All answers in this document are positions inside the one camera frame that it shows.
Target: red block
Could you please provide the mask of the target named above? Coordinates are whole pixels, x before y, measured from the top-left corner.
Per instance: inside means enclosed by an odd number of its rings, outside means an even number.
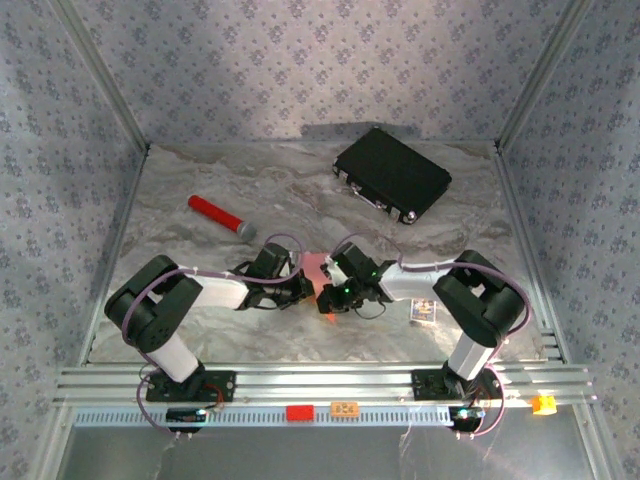
[[[287,422],[313,422],[316,410],[313,405],[289,405],[286,408]]]

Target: wall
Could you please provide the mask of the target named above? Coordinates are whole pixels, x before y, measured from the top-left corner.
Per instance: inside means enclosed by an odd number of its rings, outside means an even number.
[[[573,359],[640,478],[640,4],[597,1],[507,154]]]
[[[495,138],[566,1],[74,3],[147,139],[206,144]]]
[[[0,9],[0,59],[0,478],[14,479],[55,369],[77,361],[141,154],[46,2]]]

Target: orange sticker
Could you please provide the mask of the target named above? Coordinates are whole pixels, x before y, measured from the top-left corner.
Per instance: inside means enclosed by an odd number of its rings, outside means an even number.
[[[339,418],[356,418],[360,416],[358,402],[331,402],[331,416]]]

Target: marble surface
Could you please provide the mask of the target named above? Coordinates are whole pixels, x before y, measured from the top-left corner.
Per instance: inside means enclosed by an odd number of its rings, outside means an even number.
[[[307,251],[326,252],[344,236],[361,230],[392,238],[406,261],[441,261],[466,248],[476,249],[526,287],[489,145],[409,145],[453,177],[447,193],[412,226],[394,223],[353,197],[331,173],[333,160],[347,144],[154,145],[109,294],[159,253],[179,264],[225,270],[255,258],[264,239],[275,232],[295,233]],[[234,234],[193,212],[187,206],[191,194],[250,219],[258,227],[257,238],[242,244]],[[379,238],[357,243],[378,261],[397,255]],[[286,240],[282,244],[293,248]],[[371,305],[363,314],[377,308]],[[197,307],[190,310],[179,332],[204,362],[445,360],[460,335],[453,318],[438,306],[435,326],[415,326],[409,308],[409,301],[396,302],[375,320],[348,313],[332,324],[310,301],[273,312]],[[95,335],[90,362],[139,360],[106,317],[98,322]],[[507,360],[542,355],[535,322],[501,352]]]

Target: small card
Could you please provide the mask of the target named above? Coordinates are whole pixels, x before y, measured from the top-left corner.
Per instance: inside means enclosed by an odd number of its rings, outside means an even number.
[[[425,325],[436,323],[436,302],[423,298],[411,300],[411,321]]]

